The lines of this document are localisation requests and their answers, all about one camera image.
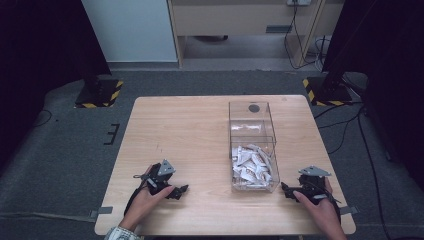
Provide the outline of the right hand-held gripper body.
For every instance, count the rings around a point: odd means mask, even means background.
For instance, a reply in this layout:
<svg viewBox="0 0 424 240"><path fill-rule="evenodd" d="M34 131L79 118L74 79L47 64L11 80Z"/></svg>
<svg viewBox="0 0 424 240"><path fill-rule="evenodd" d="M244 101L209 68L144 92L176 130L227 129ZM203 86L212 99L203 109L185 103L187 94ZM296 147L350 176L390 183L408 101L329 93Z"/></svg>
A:
<svg viewBox="0 0 424 240"><path fill-rule="evenodd" d="M325 177L330 173L317 166L309 166L299 170L299 183L301 192L315 205L324 198L330 198L331 194L327 191Z"/></svg>

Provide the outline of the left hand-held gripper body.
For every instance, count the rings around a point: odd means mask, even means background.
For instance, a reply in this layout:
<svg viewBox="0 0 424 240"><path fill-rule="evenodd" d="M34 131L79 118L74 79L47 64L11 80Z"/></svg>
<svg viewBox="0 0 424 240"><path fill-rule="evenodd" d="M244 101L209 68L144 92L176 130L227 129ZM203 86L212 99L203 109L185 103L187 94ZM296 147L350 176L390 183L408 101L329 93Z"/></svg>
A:
<svg viewBox="0 0 424 240"><path fill-rule="evenodd" d="M141 179L141 186L147 187L151 195L155 195L169 186L168 180L176 172L167 159L154 164Z"/></svg>

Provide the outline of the pile of white packets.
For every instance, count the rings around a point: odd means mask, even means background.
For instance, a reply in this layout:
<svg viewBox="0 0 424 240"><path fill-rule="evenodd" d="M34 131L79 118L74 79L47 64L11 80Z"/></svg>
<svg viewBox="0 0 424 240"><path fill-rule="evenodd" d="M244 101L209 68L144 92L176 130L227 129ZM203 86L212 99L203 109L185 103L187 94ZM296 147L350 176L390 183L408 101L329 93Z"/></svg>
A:
<svg viewBox="0 0 424 240"><path fill-rule="evenodd" d="M272 157L255 144L239 145L231 149L232 184L237 190L271 191Z"/></svg>

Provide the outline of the clear plastic box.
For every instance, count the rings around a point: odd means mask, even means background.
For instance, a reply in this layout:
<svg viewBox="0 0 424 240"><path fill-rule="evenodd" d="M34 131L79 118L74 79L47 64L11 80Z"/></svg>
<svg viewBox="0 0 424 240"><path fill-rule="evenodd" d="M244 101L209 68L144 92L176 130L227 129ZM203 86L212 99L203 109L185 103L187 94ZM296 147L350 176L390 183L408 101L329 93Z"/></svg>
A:
<svg viewBox="0 0 424 240"><path fill-rule="evenodd" d="M275 154L276 134L270 109L266 101L231 101L229 103L229 158L231 149L239 145L255 144L260 146L272 157L272 176L275 178L271 191L267 190L239 190L239 191L267 191L273 192L280 182L278 163Z"/></svg>

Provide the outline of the person's right hand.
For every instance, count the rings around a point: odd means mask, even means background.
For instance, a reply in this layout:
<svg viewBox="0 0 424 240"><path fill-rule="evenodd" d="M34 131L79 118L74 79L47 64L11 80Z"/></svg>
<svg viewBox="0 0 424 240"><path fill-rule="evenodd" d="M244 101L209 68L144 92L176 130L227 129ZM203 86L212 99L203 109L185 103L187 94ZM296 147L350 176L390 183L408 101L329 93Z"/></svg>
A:
<svg viewBox="0 0 424 240"><path fill-rule="evenodd" d="M327 198L322 199L318 205L315 205L304 194L298 191L294 191L294 194L324 235L330 232L344 232L338 214Z"/></svg>

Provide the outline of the person's left hand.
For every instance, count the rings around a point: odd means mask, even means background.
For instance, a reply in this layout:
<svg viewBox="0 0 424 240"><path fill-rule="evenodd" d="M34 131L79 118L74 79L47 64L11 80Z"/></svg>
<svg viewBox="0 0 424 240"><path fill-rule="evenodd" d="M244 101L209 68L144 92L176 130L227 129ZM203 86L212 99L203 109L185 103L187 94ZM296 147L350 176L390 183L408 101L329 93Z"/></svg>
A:
<svg viewBox="0 0 424 240"><path fill-rule="evenodd" d="M173 190L174 186L168 186L151 195L148 189L142 189L134 198L119 227L134 232L141 221Z"/></svg>

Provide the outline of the black stand base hazard tape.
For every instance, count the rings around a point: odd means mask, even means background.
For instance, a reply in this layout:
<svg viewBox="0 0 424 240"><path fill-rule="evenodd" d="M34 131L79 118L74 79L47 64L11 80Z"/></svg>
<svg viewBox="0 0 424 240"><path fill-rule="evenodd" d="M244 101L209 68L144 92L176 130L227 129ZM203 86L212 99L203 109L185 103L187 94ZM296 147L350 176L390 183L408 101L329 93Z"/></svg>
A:
<svg viewBox="0 0 424 240"><path fill-rule="evenodd" d="M347 88L326 77L307 77L302 81L313 106L351 105L352 97Z"/></svg>
<svg viewBox="0 0 424 240"><path fill-rule="evenodd" d="M76 101L76 108L111 107L123 86L121 80L100 80L98 86L90 90L84 85Z"/></svg>

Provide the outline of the black curtain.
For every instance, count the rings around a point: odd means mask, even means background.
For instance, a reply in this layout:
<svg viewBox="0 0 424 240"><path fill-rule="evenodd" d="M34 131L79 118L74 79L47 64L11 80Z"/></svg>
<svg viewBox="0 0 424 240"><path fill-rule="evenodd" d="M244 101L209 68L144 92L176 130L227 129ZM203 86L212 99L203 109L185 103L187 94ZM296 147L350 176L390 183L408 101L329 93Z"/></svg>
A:
<svg viewBox="0 0 424 240"><path fill-rule="evenodd" d="M0 170L49 91L109 72L82 0L0 0Z"/></svg>
<svg viewBox="0 0 424 240"><path fill-rule="evenodd" d="M424 188L424 0L345 0L324 70L367 76L364 101L389 156Z"/></svg>

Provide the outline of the white cabinet panel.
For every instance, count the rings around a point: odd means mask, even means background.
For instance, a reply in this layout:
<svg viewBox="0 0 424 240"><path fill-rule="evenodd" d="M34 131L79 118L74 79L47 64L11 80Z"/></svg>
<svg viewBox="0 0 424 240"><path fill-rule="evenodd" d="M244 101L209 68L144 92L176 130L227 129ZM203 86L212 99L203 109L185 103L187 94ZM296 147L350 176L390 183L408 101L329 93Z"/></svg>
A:
<svg viewBox="0 0 424 240"><path fill-rule="evenodd" d="M167 0L82 0L108 62L176 62Z"/></svg>

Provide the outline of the grey label on desk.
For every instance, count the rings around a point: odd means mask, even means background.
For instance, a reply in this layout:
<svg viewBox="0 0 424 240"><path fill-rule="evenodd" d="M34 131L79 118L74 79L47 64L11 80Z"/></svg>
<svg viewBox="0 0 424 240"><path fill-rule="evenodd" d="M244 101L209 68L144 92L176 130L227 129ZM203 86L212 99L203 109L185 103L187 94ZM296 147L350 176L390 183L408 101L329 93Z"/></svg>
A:
<svg viewBox="0 0 424 240"><path fill-rule="evenodd" d="M292 30L291 25L267 25L265 32L269 34L277 34L277 33L287 34L287 33L290 33L291 30Z"/></svg>

